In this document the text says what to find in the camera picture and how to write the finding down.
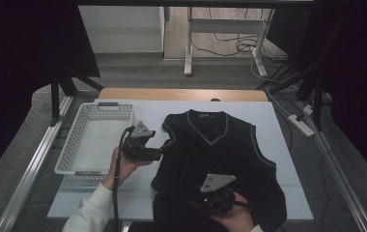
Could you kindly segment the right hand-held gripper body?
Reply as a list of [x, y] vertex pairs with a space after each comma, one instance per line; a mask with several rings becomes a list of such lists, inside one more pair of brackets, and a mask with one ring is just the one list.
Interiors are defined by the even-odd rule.
[[235, 175], [208, 174], [191, 205], [200, 216], [223, 216], [235, 203], [235, 195], [229, 185], [237, 177]]

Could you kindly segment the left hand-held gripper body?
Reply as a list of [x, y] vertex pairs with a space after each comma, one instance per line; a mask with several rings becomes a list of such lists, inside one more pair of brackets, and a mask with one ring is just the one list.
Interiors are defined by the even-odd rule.
[[148, 134], [151, 130], [142, 121], [135, 126], [126, 128], [121, 138], [122, 153], [133, 161], [155, 161], [160, 160], [162, 153], [160, 148], [148, 148], [150, 140]]

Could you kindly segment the dark knit vest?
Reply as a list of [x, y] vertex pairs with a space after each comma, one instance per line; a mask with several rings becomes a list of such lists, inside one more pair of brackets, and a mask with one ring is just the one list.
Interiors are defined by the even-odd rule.
[[169, 134], [165, 143], [173, 146], [152, 181], [154, 221], [161, 232], [229, 232], [191, 205], [208, 174], [237, 177], [229, 187], [246, 199], [264, 232], [286, 221], [276, 164], [261, 153], [255, 126], [225, 112], [189, 110], [168, 115], [162, 127]]

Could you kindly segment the white perforated plastic basket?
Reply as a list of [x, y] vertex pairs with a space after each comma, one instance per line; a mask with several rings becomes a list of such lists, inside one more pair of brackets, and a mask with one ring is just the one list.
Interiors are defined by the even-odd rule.
[[132, 104], [82, 103], [55, 165], [55, 173], [81, 182], [103, 180], [114, 148], [133, 121]]

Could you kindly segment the person's left hand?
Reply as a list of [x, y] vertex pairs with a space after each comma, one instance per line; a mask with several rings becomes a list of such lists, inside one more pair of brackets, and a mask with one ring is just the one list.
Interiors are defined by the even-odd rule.
[[118, 177], [117, 186], [119, 187], [137, 168], [152, 164], [151, 161], [133, 161], [122, 155], [120, 165], [117, 165], [119, 154], [119, 148], [116, 147], [113, 151], [108, 175], [101, 182], [104, 187], [110, 190], [114, 188], [115, 177]]

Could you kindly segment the person's right hand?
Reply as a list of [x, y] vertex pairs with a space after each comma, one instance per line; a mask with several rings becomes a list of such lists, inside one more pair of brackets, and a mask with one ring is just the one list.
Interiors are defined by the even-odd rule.
[[238, 205], [225, 215], [212, 216], [212, 219], [221, 223], [229, 232], [252, 232], [255, 228], [250, 211]]

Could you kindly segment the black metal stand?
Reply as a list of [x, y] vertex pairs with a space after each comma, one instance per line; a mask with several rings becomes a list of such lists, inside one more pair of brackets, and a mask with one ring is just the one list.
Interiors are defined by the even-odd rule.
[[291, 87], [296, 82], [302, 81], [301, 85], [297, 88], [296, 97], [299, 100], [307, 100], [310, 94], [314, 94], [313, 104], [314, 112], [312, 115], [313, 122], [319, 131], [323, 130], [321, 123], [321, 111], [323, 107], [323, 89], [324, 79], [319, 74], [319, 68], [310, 66], [306, 70], [298, 73], [296, 76], [277, 84], [274, 88], [267, 89], [267, 94], [275, 94], [288, 87]]
[[59, 105], [59, 89], [62, 89], [66, 97], [74, 97], [78, 92], [73, 78], [84, 82], [85, 84], [93, 87], [99, 92], [103, 89], [103, 86], [92, 80], [86, 74], [76, 71], [73, 68], [65, 68], [58, 73], [55, 73], [51, 77], [51, 106], [52, 106], [52, 118], [51, 125], [55, 126], [60, 118], [60, 105]]

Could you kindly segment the white power strip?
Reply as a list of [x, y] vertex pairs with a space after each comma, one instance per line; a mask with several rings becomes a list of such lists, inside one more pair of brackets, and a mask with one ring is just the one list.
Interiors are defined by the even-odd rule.
[[309, 128], [302, 120], [298, 120], [295, 114], [290, 115], [288, 120], [306, 137], [310, 137], [314, 134], [314, 131]]

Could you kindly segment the black curtain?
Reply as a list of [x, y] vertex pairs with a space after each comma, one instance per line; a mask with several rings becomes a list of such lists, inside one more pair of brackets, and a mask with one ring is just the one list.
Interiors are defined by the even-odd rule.
[[79, 0], [0, 0], [0, 159], [33, 93], [61, 76], [99, 76]]
[[[367, 0], [357, 1], [321, 64], [324, 88], [332, 97], [336, 125], [367, 161]], [[338, 17], [331, 8], [277, 9], [268, 39], [283, 49], [299, 70], [318, 54], [320, 41]]]

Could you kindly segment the aluminium floor rail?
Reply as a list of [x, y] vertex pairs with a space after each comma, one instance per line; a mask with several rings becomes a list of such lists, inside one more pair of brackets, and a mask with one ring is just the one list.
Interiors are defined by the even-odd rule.
[[54, 126], [49, 126], [35, 152], [24, 171], [5, 211], [0, 217], [0, 232], [11, 232], [24, 202], [34, 185], [42, 165], [50, 151], [53, 141], [56, 138], [63, 122], [68, 114], [68, 110], [74, 97], [64, 97], [59, 105], [59, 119]]
[[314, 132], [315, 140], [322, 153], [322, 159], [327, 164], [327, 167], [340, 190], [340, 193], [348, 205], [349, 210], [353, 216], [353, 219], [360, 232], [367, 232], [367, 212], [360, 201], [360, 198], [356, 194], [352, 185], [350, 184], [346, 174], [343, 171], [340, 163], [334, 154], [331, 141], [325, 136], [323, 128], [320, 124], [316, 124], [314, 121], [315, 113], [305, 113], [305, 119], [307, 124], [312, 128]]

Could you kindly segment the white desk frame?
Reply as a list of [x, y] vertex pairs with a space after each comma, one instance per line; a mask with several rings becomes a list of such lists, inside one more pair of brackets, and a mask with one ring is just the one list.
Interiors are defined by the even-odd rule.
[[262, 52], [263, 43], [267, 36], [274, 9], [267, 9], [267, 13], [261, 19], [212, 19], [199, 18], [192, 15], [193, 8], [187, 8], [187, 43], [184, 57], [185, 76], [192, 74], [192, 35], [194, 33], [218, 33], [218, 34], [246, 34], [257, 37], [255, 47], [251, 50], [253, 64], [256, 66], [259, 75], [266, 77], [267, 70], [263, 64]]

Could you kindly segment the dark overhead frame bar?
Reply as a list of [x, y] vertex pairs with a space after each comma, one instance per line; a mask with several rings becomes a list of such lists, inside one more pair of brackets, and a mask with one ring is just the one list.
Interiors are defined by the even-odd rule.
[[314, 0], [76, 0], [81, 6], [288, 8], [311, 7]]

